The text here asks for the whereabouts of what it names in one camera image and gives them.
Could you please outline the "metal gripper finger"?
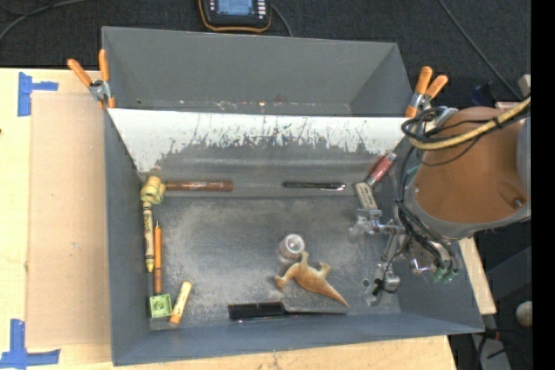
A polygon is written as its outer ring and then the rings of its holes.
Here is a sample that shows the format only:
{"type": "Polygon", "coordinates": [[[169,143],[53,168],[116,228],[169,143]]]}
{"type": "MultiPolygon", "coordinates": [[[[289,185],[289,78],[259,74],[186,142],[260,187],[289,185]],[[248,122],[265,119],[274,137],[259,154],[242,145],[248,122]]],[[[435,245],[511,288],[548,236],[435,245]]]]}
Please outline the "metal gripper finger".
{"type": "Polygon", "coordinates": [[[389,263],[378,263],[372,277],[362,282],[362,299],[370,307],[389,305],[395,299],[401,279],[389,263]]]}
{"type": "Polygon", "coordinates": [[[382,221],[382,211],[373,209],[357,209],[354,224],[349,228],[351,237],[374,236],[377,234],[404,235],[405,233],[406,229],[401,224],[397,224],[395,220],[384,223],[382,221]]]}

